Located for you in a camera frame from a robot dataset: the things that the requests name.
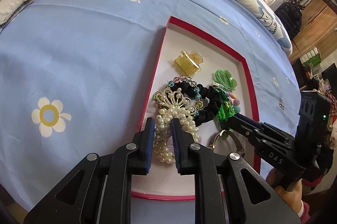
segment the pearl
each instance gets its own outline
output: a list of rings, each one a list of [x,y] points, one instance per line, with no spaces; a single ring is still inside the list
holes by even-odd
[[[160,109],[160,110],[159,110],[159,114],[161,114],[161,115],[164,115],[165,112],[166,112],[166,109]]]

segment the yellow hair clip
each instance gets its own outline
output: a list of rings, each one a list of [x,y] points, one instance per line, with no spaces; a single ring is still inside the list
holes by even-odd
[[[183,56],[179,56],[174,61],[185,72],[186,76],[193,77],[195,72],[201,70],[199,64],[203,62],[203,57],[200,53],[192,51],[190,54],[185,50],[181,51]]]

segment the metal screw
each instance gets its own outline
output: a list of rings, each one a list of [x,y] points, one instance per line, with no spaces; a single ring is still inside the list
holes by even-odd
[[[199,150],[200,149],[200,145],[198,143],[192,143],[190,145],[192,150]]]
[[[238,153],[230,153],[230,159],[238,160],[240,155]]]
[[[134,143],[129,143],[126,145],[127,150],[135,150],[137,148],[137,145]]]
[[[97,155],[95,153],[90,153],[89,155],[87,155],[87,160],[89,161],[93,161],[97,159]]]

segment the person's hand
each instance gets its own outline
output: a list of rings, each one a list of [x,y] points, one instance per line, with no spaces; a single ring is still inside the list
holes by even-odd
[[[272,185],[276,179],[276,169],[273,168],[267,175],[266,181]],[[296,212],[299,213],[302,207],[302,180],[299,180],[293,191],[287,192],[282,186],[277,186],[275,192]]]

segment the yellow flower center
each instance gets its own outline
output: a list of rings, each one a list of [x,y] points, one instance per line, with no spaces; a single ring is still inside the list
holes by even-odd
[[[54,119],[52,121],[46,121],[46,119],[43,116],[44,112],[46,112],[47,110],[51,110],[54,113]],[[60,117],[59,112],[54,105],[47,104],[43,106],[40,110],[40,120],[44,125],[48,127],[57,124],[57,122],[59,121],[59,117]]]

